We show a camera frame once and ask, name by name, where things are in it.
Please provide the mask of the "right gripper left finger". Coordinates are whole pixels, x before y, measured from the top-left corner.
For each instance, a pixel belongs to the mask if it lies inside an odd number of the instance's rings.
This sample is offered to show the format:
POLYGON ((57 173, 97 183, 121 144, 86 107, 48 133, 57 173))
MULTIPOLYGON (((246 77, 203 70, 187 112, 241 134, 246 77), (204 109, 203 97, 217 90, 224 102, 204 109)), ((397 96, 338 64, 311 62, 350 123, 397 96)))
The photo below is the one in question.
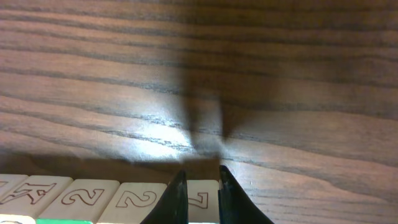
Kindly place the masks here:
POLYGON ((188 224, 187 178, 181 170, 141 224, 188 224))

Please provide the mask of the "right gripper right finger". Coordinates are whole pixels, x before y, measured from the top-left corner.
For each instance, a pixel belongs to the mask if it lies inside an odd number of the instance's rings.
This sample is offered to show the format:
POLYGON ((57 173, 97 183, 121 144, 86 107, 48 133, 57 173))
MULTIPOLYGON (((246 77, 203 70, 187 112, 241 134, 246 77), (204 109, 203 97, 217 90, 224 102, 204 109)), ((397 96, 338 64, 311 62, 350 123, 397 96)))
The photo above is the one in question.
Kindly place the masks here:
POLYGON ((220 165, 219 211, 221 224, 274 224, 251 201, 230 170, 220 165))

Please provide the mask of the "blue T block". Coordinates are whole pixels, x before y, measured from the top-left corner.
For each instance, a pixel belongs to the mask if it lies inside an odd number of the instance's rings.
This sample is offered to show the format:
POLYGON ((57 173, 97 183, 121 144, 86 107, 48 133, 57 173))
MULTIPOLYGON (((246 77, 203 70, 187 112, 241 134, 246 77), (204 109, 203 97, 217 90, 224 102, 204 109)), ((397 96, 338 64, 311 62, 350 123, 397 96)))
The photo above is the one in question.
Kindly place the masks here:
POLYGON ((188 180, 188 223, 219 223, 216 180, 188 180))

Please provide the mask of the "green B block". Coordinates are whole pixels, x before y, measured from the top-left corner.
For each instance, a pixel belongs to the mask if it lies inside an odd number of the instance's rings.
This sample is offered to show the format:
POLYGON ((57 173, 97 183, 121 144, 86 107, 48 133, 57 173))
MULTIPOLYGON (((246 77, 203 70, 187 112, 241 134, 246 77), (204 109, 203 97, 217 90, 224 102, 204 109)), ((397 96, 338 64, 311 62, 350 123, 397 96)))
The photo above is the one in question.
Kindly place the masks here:
POLYGON ((94 224, 120 183, 117 180, 74 180, 36 219, 38 224, 94 224))

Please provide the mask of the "yellow O block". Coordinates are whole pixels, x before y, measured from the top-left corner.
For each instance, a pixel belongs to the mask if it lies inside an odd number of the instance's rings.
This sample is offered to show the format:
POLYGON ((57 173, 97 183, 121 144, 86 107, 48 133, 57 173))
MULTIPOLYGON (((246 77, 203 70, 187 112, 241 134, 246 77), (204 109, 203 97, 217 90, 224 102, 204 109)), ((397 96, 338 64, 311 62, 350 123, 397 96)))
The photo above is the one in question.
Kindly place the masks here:
POLYGON ((35 224, 73 182, 71 177, 32 175, 1 196, 1 224, 35 224))

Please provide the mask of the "green R block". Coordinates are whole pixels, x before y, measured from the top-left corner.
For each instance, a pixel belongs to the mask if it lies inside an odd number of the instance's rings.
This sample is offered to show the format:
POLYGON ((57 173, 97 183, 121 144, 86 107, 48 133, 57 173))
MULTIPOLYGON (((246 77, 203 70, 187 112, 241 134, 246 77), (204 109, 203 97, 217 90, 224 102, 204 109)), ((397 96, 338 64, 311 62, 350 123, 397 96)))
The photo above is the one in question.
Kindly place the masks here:
POLYGON ((29 176, 24 174, 1 174, 1 200, 10 194, 19 195, 14 193, 14 189, 28 178, 29 176))

